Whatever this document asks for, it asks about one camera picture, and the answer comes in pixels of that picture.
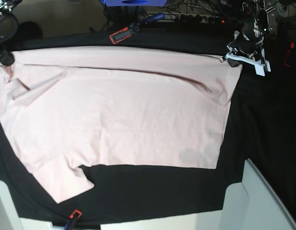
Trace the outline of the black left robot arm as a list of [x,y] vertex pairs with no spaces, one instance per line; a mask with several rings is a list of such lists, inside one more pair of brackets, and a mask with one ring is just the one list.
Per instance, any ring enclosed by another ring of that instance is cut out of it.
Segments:
[[275,32],[277,21],[274,3],[271,0],[244,0],[241,4],[244,18],[239,31],[234,31],[234,39],[226,45],[228,52],[220,58],[231,67],[242,63],[253,65],[257,75],[265,76],[271,72],[269,61],[265,58],[264,38]]

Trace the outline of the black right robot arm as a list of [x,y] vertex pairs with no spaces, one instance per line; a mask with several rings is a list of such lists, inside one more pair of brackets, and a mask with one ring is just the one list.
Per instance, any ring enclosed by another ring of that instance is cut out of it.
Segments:
[[17,32],[19,23],[12,11],[21,0],[0,0],[0,65],[10,66],[14,56],[7,51],[5,43]]

